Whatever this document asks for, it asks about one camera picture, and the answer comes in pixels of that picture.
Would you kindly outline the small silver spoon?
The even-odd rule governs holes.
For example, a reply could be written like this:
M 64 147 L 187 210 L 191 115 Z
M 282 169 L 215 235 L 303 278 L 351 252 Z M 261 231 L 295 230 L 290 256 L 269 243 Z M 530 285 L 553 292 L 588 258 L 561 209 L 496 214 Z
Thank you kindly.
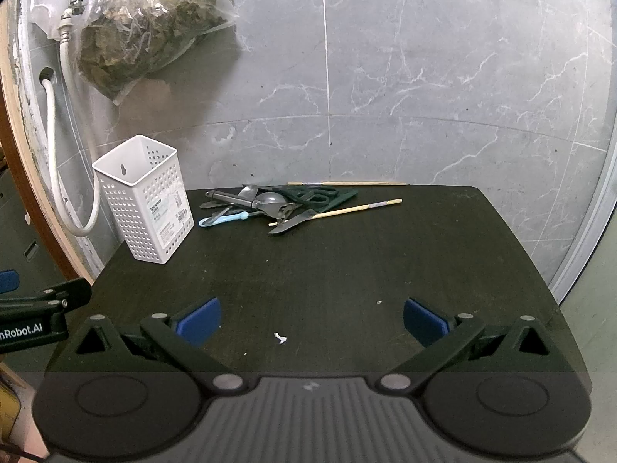
M 242 199 L 246 199 L 247 201 L 253 201 L 253 199 L 256 198 L 257 193 L 258 193 L 257 185 L 246 185 L 238 193 L 238 196 Z

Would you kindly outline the large dark metal spoon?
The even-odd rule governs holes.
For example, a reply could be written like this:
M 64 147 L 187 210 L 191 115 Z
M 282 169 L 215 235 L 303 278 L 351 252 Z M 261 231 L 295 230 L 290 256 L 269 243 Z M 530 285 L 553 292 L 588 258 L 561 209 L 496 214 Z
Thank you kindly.
M 274 191 L 260 193 L 252 202 L 252 207 L 268 215 L 277 215 L 287 204 L 285 198 Z

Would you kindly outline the white perforated utensil basket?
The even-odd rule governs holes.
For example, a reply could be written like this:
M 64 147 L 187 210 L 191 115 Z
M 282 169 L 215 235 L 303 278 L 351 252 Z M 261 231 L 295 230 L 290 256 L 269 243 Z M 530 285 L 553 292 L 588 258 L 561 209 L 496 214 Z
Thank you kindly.
M 166 264 L 194 227 L 177 150 L 136 135 L 93 171 L 133 257 Z

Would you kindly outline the bamboo chopstick with purple band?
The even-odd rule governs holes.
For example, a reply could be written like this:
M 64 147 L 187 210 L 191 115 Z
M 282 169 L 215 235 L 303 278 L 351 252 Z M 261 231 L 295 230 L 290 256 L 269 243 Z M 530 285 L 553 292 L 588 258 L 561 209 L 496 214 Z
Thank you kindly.
M 392 206 L 392 205 L 398 205 L 401 203 L 403 203 L 402 198 L 388 199 L 388 201 L 376 202 L 376 203 L 365 204 L 365 205 L 357 205 L 354 207 L 348 207 L 348 208 L 333 210 L 329 212 L 315 213 L 310 217 L 310 220 L 312 220 L 313 218 L 331 218 L 332 216 L 342 215 L 345 213 L 360 212 L 360 211 L 369 210 L 373 208 L 381 208 L 381 207 L 387 207 L 387 206 Z M 285 220 L 281 224 L 270 223 L 268 224 L 268 226 L 269 227 L 276 227 L 276 226 L 281 226 L 281 225 L 285 226 L 286 224 L 288 224 L 289 221 L 292 221 L 292 220 Z

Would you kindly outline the silver fork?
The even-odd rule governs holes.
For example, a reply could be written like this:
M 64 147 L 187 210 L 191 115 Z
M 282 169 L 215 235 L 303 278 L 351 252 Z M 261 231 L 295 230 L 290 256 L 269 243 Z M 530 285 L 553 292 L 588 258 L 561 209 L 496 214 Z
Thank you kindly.
M 269 203 L 261 206 L 261 211 L 269 218 L 274 218 L 276 221 L 284 221 L 300 207 L 296 203 Z

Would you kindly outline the white paper scrap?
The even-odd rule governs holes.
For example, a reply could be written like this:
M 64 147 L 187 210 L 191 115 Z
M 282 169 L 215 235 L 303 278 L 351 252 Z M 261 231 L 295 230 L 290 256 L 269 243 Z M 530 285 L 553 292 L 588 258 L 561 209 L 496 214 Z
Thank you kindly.
M 278 339 L 279 344 L 283 344 L 288 340 L 286 336 L 282 336 L 279 332 L 274 332 L 274 336 Z

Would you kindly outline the black handled kitchen knife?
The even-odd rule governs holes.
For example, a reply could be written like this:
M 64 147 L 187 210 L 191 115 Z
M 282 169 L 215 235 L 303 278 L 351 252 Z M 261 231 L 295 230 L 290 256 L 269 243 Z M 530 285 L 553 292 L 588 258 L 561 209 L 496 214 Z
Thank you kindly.
M 293 229 L 302 223 L 305 223 L 306 221 L 310 221 L 312 218 L 314 218 L 315 215 L 317 215 L 317 212 L 312 209 L 303 211 L 302 213 L 297 214 L 293 216 L 292 218 L 289 218 L 288 220 L 283 221 L 280 224 L 277 224 L 274 228 L 272 228 L 269 231 L 269 234 L 278 235 L 278 234 L 285 233 L 288 230 Z

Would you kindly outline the light blue handled utensil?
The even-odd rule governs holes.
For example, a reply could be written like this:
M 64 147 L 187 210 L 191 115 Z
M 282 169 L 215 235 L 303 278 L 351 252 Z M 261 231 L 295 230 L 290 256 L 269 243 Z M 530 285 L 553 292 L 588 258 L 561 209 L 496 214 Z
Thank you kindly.
M 220 224 L 230 223 L 231 221 L 245 221 L 249 217 L 250 213 L 247 211 L 241 211 L 234 214 L 220 214 L 213 216 L 212 218 L 202 218 L 199 221 L 200 228 L 209 228 Z

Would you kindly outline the plastic bag of dried leaves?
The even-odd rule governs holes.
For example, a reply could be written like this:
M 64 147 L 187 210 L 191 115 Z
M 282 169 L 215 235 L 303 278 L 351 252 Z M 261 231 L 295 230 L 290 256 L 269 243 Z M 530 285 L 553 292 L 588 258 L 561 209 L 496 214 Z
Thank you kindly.
M 119 105 L 141 78 L 235 19 L 234 0 L 89 0 L 78 69 Z

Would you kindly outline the black handled scissors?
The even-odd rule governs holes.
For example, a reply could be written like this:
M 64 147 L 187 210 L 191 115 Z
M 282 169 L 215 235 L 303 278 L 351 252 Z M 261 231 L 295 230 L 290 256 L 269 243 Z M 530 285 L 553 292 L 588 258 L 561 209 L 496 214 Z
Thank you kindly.
M 357 189 L 337 188 L 324 185 L 279 185 L 263 186 L 304 208 L 318 213 L 334 210 L 357 196 Z

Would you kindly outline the metal wall faucet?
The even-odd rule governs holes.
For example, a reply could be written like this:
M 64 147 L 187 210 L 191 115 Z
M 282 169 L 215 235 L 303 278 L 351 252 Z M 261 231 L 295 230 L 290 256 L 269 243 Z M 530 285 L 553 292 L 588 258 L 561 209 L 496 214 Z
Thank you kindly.
M 85 7 L 85 0 L 69 0 L 66 10 L 61 14 L 61 20 L 71 20 L 74 16 L 82 15 Z

